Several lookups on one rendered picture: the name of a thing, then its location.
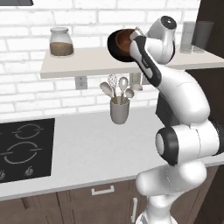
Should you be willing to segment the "dark range hood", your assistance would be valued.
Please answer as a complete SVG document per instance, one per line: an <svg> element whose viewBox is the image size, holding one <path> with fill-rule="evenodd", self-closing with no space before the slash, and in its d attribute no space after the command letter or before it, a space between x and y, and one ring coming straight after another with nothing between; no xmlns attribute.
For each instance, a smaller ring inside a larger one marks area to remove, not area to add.
<svg viewBox="0 0 224 224"><path fill-rule="evenodd" d="M0 6L33 6L32 0L0 0Z"/></svg>

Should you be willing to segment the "grey ladle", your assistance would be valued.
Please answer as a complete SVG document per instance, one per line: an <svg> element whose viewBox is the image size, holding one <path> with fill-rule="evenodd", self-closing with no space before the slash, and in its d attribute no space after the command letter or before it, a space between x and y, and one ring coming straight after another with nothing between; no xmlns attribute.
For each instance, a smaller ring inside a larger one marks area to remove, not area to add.
<svg viewBox="0 0 224 224"><path fill-rule="evenodd" d="M133 98L134 97L134 91L132 89L130 89L130 88L126 89L125 94L126 94L126 98L125 98L124 102L127 102L127 100L129 98Z"/></svg>

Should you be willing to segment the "beige wall shelf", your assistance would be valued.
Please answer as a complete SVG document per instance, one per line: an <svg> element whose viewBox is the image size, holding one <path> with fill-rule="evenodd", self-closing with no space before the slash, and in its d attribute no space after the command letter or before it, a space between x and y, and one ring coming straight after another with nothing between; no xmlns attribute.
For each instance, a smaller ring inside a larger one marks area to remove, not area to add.
<svg viewBox="0 0 224 224"><path fill-rule="evenodd" d="M180 70L224 67L224 59L210 52L181 53L176 50L168 64ZM42 79L76 76L140 73L135 62L121 62L114 59L107 47L77 48L74 55L57 58L46 51L41 67Z"/></svg>

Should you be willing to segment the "brown drawer front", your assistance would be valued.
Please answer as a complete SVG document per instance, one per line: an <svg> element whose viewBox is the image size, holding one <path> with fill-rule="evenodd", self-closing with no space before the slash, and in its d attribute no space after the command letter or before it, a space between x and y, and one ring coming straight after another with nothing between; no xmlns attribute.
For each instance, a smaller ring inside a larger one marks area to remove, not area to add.
<svg viewBox="0 0 224 224"><path fill-rule="evenodd" d="M102 195L92 196L91 189L94 188L96 191L109 189L110 186L115 187L115 191ZM59 203L62 206L68 205L78 200L89 200L101 196L128 196L131 193L136 191L135 181L134 180L125 180L121 182L103 184L103 185L94 185L88 187L82 187L77 189L65 190L58 192L57 196L59 198Z"/></svg>

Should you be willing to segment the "metal whisk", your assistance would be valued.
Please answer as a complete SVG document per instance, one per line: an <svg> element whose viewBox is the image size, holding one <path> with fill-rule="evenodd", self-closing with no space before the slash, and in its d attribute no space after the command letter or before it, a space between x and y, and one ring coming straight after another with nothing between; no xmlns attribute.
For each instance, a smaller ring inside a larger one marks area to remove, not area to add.
<svg viewBox="0 0 224 224"><path fill-rule="evenodd" d="M117 104L117 97L116 97L116 83L117 78L114 74L110 74L108 76L108 84L111 86L113 94L114 94L114 104Z"/></svg>

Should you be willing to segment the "glass jar with brown contents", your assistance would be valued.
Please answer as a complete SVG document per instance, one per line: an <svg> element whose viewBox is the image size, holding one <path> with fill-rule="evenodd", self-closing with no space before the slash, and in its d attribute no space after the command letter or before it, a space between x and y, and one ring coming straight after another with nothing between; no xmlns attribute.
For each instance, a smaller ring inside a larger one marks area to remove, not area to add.
<svg viewBox="0 0 224 224"><path fill-rule="evenodd" d="M73 42L66 27L50 29L50 52L56 57L66 57L74 54Z"/></svg>

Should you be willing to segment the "grey utensil pot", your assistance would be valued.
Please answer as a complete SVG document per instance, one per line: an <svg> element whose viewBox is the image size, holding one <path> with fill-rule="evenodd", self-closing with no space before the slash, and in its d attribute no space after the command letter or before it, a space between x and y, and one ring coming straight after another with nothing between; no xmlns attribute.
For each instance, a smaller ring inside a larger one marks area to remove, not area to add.
<svg viewBox="0 0 224 224"><path fill-rule="evenodd" d="M130 111L130 100L125 98L124 103L121 103L121 97L117 97L117 104L110 101L110 117L115 124L125 124Z"/></svg>

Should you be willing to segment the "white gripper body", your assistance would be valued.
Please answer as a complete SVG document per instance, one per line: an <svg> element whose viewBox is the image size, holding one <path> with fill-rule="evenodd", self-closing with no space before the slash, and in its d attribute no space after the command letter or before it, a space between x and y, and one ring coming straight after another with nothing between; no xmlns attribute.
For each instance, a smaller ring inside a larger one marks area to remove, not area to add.
<svg viewBox="0 0 224 224"><path fill-rule="evenodd" d="M135 30L129 35L129 38L131 39L131 40L134 40L136 37L138 37L138 36L143 36L144 35L144 33L142 32L142 30L137 26L136 28L135 28Z"/></svg>

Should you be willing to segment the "dark tall cabinet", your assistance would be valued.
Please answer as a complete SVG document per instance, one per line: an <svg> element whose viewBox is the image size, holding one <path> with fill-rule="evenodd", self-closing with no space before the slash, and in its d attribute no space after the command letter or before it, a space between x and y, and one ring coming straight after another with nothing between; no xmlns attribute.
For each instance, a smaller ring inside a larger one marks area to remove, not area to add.
<svg viewBox="0 0 224 224"><path fill-rule="evenodd" d="M213 22L205 50L224 59L224 0L201 0L197 22ZM208 99L210 117L224 124L224 67L188 70Z"/></svg>

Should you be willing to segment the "black hob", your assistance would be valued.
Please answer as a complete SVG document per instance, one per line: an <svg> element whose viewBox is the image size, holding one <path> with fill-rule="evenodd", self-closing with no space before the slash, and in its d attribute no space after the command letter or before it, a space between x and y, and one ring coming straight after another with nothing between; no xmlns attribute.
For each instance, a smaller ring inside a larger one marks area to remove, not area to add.
<svg viewBox="0 0 224 224"><path fill-rule="evenodd" d="M54 125L54 118L0 123L0 171L5 172L0 183L51 175Z"/></svg>

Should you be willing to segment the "black and brown bowl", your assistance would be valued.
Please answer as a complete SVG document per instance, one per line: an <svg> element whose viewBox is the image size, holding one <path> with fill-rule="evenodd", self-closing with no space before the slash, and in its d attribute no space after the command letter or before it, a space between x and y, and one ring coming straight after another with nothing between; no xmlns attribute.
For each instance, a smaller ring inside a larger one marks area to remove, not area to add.
<svg viewBox="0 0 224 224"><path fill-rule="evenodd" d="M108 36L107 48L110 55L121 62L133 62L130 57L130 34L133 29L121 29Z"/></svg>

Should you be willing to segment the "grey wall socket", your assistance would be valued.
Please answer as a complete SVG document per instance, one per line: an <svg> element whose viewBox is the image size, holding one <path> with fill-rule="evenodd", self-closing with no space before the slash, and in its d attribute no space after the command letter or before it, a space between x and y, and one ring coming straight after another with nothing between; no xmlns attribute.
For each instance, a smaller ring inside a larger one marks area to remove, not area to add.
<svg viewBox="0 0 224 224"><path fill-rule="evenodd" d="M75 78L75 87L77 90L88 88L88 78L86 76L77 76Z"/></svg>
<svg viewBox="0 0 224 224"><path fill-rule="evenodd" d="M129 84L140 84L141 83L141 73L130 73L129 74Z"/></svg>

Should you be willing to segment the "grey slotted spoon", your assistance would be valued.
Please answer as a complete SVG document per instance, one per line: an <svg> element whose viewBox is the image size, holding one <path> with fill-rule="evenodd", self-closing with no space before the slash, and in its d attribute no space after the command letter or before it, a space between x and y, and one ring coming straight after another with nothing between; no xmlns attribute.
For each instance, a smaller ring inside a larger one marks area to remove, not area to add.
<svg viewBox="0 0 224 224"><path fill-rule="evenodd" d="M123 104L124 91L126 90L127 86L128 86L128 79L126 77L121 77L119 80L119 88L121 89L120 104Z"/></svg>

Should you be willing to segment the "grey spatula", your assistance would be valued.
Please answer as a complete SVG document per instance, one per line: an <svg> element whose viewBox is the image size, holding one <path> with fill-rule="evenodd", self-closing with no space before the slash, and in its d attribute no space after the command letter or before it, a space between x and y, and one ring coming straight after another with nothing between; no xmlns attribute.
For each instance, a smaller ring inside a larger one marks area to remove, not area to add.
<svg viewBox="0 0 224 224"><path fill-rule="evenodd" d="M105 95L108 95L111 99L113 99L112 88L107 82L102 82L100 84L100 88Z"/></svg>

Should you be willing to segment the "brown cupboard door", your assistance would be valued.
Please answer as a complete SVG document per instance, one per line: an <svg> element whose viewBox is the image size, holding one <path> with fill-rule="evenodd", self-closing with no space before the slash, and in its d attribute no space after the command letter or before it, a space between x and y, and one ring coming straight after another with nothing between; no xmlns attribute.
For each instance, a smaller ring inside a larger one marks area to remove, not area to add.
<svg viewBox="0 0 224 224"><path fill-rule="evenodd" d="M64 224L134 224L130 217L137 198L136 219L145 209L146 197L136 191L128 196L101 196L59 204Z"/></svg>
<svg viewBox="0 0 224 224"><path fill-rule="evenodd" d="M0 224L64 224L57 193L0 201Z"/></svg>

